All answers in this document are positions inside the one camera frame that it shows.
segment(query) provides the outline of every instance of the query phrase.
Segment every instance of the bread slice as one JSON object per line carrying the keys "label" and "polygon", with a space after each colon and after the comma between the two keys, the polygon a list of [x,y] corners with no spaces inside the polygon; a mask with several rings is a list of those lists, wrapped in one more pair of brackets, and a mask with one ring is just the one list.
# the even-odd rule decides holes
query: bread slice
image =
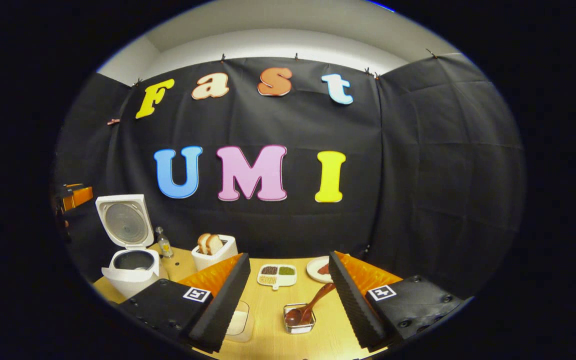
{"label": "bread slice", "polygon": [[208,248],[206,247],[206,243],[208,242],[208,238],[210,234],[201,234],[199,235],[199,239],[197,239],[197,245],[199,246],[199,253],[203,255],[208,255]]}
{"label": "bread slice", "polygon": [[224,247],[224,243],[217,235],[210,235],[206,240],[206,248],[208,248],[208,255],[215,255],[219,249]]}

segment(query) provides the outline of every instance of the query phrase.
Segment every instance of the wooden spoon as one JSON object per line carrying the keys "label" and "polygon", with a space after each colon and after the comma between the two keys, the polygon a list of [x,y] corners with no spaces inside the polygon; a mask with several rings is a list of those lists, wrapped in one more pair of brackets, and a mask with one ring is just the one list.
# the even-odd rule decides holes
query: wooden spoon
{"label": "wooden spoon", "polygon": [[333,289],[335,289],[335,284],[333,282],[329,282],[323,285],[321,289],[317,291],[317,294],[315,294],[315,297],[313,297],[310,303],[297,309],[288,311],[285,316],[286,324],[288,324],[288,326],[310,324],[311,318],[313,317],[313,306],[315,303],[317,303],[317,301],[319,301]]}

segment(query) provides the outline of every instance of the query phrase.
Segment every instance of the glass bottle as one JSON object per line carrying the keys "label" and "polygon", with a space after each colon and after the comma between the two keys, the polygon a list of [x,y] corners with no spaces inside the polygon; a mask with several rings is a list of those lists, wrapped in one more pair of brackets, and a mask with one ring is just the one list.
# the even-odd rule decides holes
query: glass bottle
{"label": "glass bottle", "polygon": [[166,235],[164,235],[164,229],[161,226],[157,226],[155,232],[157,233],[157,244],[159,244],[159,247],[161,248],[161,254],[164,258],[172,258],[174,254],[170,247],[170,241]]}

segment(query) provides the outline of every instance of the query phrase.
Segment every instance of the black fabric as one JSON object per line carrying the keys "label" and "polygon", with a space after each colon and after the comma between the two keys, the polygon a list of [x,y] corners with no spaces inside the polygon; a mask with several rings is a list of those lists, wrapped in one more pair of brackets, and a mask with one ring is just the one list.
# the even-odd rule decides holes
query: black fabric
{"label": "black fabric", "polygon": [[62,185],[82,183],[93,188],[90,201],[62,216],[68,221],[68,249],[90,282],[101,277],[101,267],[107,267],[113,254],[121,250],[101,225],[95,199],[110,195],[106,158],[117,125],[106,123],[119,118],[129,92],[130,87],[117,80],[100,73],[91,75],[63,121],[55,150],[54,186],[59,189]]}
{"label": "black fabric", "polygon": [[526,175],[502,96],[463,55],[379,76],[383,167],[366,260],[470,297],[510,248]]}
{"label": "black fabric", "polygon": [[[288,94],[259,94],[267,68],[292,71]],[[230,90],[194,100],[197,80],[212,73],[227,73]],[[345,92],[352,104],[329,96],[321,77],[334,73],[350,82]],[[155,112],[135,119],[144,89],[171,78],[174,86]],[[118,116],[120,123],[106,125]],[[217,149],[238,146],[253,164],[272,144],[287,148],[287,198],[219,200]],[[173,180],[183,184],[186,146],[203,149],[198,189],[188,198],[169,198],[158,187],[154,153],[176,152]],[[327,150],[346,155],[338,203],[314,200],[322,177],[317,153]],[[519,226],[524,196],[524,154],[512,114],[460,54],[417,61],[378,80],[344,66],[274,57],[195,64],[132,89],[96,75],[66,119],[57,153],[57,184],[86,183],[95,199],[144,194],[153,228],[162,226],[174,247],[190,250],[202,233],[221,233],[236,237],[238,250],[254,258],[336,250],[401,277],[421,274],[461,298],[498,266]],[[73,256],[94,281],[119,247],[105,234],[94,201],[64,217]]]}
{"label": "black fabric", "polygon": [[[262,96],[259,76],[267,68],[289,68],[291,91]],[[228,74],[226,95],[194,100],[202,76]],[[338,73],[350,82],[351,105],[334,102],[322,75]],[[150,116],[135,119],[144,100],[134,92],[116,138],[110,142],[108,187],[113,194],[144,194],[153,226],[162,226],[172,246],[192,249],[202,233],[232,235],[237,248],[258,258],[321,256],[352,252],[370,239],[377,210],[381,169],[381,129],[377,86],[372,77],[343,66],[284,58],[230,59],[202,63],[145,80],[139,86],[174,79]],[[254,164],[264,146],[286,146],[282,162],[287,198],[266,202],[242,195],[221,201],[222,161],[217,149],[238,146]],[[201,146],[199,186],[188,198],[169,198],[157,183],[154,153],[172,149],[173,180],[186,182],[186,146]],[[340,174],[342,201],[318,203],[320,151],[346,155]]]}

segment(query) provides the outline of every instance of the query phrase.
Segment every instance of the pink letter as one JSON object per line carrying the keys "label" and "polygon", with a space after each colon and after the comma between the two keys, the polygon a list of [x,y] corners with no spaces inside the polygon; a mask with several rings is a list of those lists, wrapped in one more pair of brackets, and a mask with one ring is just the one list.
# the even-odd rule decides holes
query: pink letter
{"label": "pink letter", "polygon": [[261,190],[256,196],[263,201],[281,201],[286,198],[282,187],[282,159],[285,146],[268,145],[261,149],[254,165],[250,167],[238,146],[226,146],[217,150],[223,166],[222,190],[219,200],[235,201],[240,193],[235,190],[235,179],[246,199],[252,198],[259,180]]}

